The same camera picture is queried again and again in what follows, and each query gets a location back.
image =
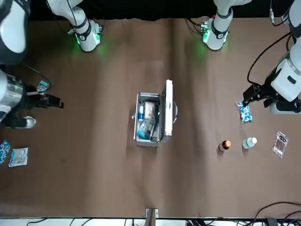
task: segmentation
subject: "orange bottle cap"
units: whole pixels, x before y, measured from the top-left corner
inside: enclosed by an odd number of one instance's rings
[[[225,146],[226,147],[230,147],[231,146],[231,142],[227,140],[226,143],[225,143]]]

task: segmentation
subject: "small bottle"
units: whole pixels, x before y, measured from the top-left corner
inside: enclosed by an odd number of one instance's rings
[[[221,152],[224,152],[225,150],[228,150],[230,146],[231,146],[231,142],[228,141],[228,140],[224,140],[222,143],[220,143],[220,144],[218,145],[218,149],[219,149]]]
[[[257,143],[257,139],[254,137],[249,137],[248,139],[243,141],[243,147],[245,149],[248,149],[249,147],[254,147],[254,145]]]
[[[140,105],[140,107],[139,107],[139,113],[138,113],[138,120],[139,121],[143,120],[143,113],[144,113],[144,107],[143,107],[143,105]]]

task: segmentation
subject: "metal first aid case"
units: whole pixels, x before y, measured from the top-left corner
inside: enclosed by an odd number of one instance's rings
[[[150,139],[143,139],[138,135],[139,127],[143,119],[138,119],[140,106],[145,102],[155,104],[155,122]],[[157,147],[159,143],[166,143],[173,135],[173,123],[178,115],[178,107],[173,100],[173,81],[167,80],[162,94],[138,93],[136,111],[133,115],[135,120],[134,141],[139,146]]]

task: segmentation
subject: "black background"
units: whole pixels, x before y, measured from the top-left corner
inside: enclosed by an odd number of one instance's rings
[[[293,0],[273,0],[275,16],[282,15],[292,2]],[[269,5],[270,0],[253,0],[244,6],[234,7],[234,17],[269,17]],[[89,19],[157,20],[211,17],[216,13],[213,0],[84,0],[79,7]],[[32,0],[31,10],[31,20],[53,20],[46,0]]]

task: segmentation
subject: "brown bottle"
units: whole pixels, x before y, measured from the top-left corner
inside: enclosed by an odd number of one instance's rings
[[[219,149],[221,152],[224,152],[225,150],[228,150],[230,146],[231,146],[231,142],[228,141],[228,140],[224,140],[222,143],[220,143],[220,144],[218,145],[218,149]]]

